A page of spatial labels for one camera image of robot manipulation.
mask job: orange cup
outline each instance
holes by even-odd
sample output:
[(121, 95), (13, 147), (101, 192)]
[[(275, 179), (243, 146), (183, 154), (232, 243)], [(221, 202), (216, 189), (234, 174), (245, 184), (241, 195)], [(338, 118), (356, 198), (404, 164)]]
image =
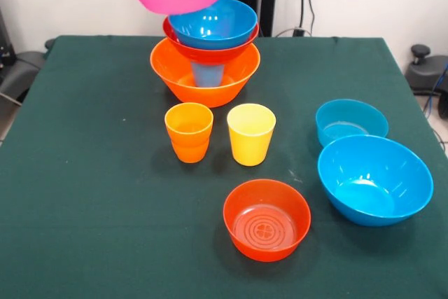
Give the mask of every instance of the orange cup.
[(182, 103), (165, 114), (165, 126), (180, 161), (201, 161), (209, 147), (213, 113), (199, 103)]

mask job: cup rim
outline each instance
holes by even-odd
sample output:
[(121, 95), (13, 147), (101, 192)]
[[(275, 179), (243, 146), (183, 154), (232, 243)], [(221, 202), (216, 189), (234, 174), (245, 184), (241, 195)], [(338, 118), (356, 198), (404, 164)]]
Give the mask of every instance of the cup rim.
[[(200, 130), (198, 130), (198, 131), (194, 131), (194, 132), (180, 132), (180, 131), (174, 129), (173, 127), (171, 127), (171, 126), (169, 125), (169, 123), (167, 122), (167, 116), (168, 116), (168, 114), (169, 114), (170, 112), (172, 112), (172, 110), (177, 109), (177, 108), (180, 107), (180, 106), (185, 106), (185, 105), (195, 105), (195, 106), (200, 106), (201, 108), (205, 108), (205, 109), (209, 112), (209, 114), (210, 114), (210, 116), (211, 116), (210, 123), (207, 124), (206, 127), (202, 128), (202, 129), (200, 129)], [(164, 121), (165, 121), (165, 126), (166, 126), (168, 129), (170, 129), (172, 132), (175, 132), (175, 133), (177, 133), (177, 134), (198, 134), (198, 133), (201, 133), (201, 132), (206, 131), (207, 129), (209, 129), (209, 128), (213, 125), (214, 115), (213, 115), (213, 112), (211, 112), (211, 110), (210, 110), (207, 106), (205, 106), (205, 105), (203, 105), (203, 104), (200, 104), (200, 103), (194, 103), (194, 102), (185, 102), (185, 103), (179, 103), (179, 104), (176, 104), (176, 105), (172, 106), (172, 107), (165, 113)]]
[[(268, 114), (270, 114), (274, 118), (274, 122), (272, 123), (272, 126), (267, 131), (256, 133), (256, 134), (249, 134), (249, 133), (238, 131), (235, 127), (232, 126), (232, 123), (229, 121), (229, 117), (230, 117), (230, 114), (235, 109), (241, 108), (242, 106), (259, 106), (262, 109), (266, 110), (266, 112), (268, 112)], [(230, 111), (227, 114), (227, 125), (229, 126), (229, 128), (234, 130), (236, 133), (241, 134), (241, 135), (243, 135), (245, 137), (260, 137), (260, 136), (263, 136), (265, 134), (268, 134), (275, 128), (276, 123), (277, 123), (277, 118), (275, 117), (275, 114), (269, 108), (267, 108), (266, 106), (261, 105), (261, 104), (257, 104), (257, 103), (244, 103), (244, 104), (236, 105), (233, 108), (231, 108)]]

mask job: stacked bowls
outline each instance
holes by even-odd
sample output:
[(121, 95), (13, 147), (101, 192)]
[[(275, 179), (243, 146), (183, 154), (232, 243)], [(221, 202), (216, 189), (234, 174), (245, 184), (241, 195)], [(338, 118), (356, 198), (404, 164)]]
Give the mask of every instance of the stacked bowls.
[(154, 71), (182, 102), (208, 107), (227, 104), (260, 64), (252, 44), (257, 15), (238, 0), (217, 0), (200, 11), (170, 15), (166, 38), (150, 57)]

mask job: blue bowl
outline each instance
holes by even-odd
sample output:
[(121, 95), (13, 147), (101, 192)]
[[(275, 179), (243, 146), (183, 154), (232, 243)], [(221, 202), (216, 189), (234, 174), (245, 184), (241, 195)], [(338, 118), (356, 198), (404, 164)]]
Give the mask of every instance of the blue bowl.
[(433, 178), (419, 157), (381, 137), (335, 140), (318, 159), (331, 203), (359, 225), (391, 225), (422, 210), (433, 196)]
[(257, 25), (255, 11), (238, 0), (218, 0), (200, 11), (168, 19), (183, 45), (209, 50), (242, 45)]
[(355, 134), (385, 137), (389, 131), (387, 119), (378, 109), (354, 99), (326, 102), (316, 112), (316, 125), (322, 146)]

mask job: orange bowl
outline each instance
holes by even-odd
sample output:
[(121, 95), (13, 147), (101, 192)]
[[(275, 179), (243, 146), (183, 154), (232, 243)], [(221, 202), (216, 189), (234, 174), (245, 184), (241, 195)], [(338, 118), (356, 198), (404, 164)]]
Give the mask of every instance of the orange bowl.
[(179, 42), (177, 36), (174, 33), (173, 28), (169, 24), (168, 18), (165, 18), (163, 22), (163, 31), (165, 35), (169, 39), (169, 41), (173, 44), (175, 49), (180, 52), (183, 56), (187, 57), (190, 61), (193, 61), (198, 64), (206, 64), (209, 66), (215, 66), (218, 64), (225, 64), (230, 60), (238, 57), (241, 53), (243, 53), (246, 48), (250, 46), (251, 43), (258, 36), (258, 31), (260, 30), (260, 26), (257, 24), (255, 29), (252, 31), (251, 37), (249, 40), (235, 48), (230, 49), (221, 49), (221, 50), (205, 50), (205, 49), (196, 49), (185, 46)]
[(236, 187), (225, 199), (223, 217), (236, 248), (259, 262), (291, 255), (311, 225), (303, 196), (286, 183), (268, 179)]
[(255, 45), (224, 66), (223, 82), (219, 87), (195, 86), (190, 60), (169, 41), (161, 40), (153, 49), (150, 63), (154, 71), (182, 102), (196, 102), (215, 108), (234, 99), (260, 65), (260, 53)]

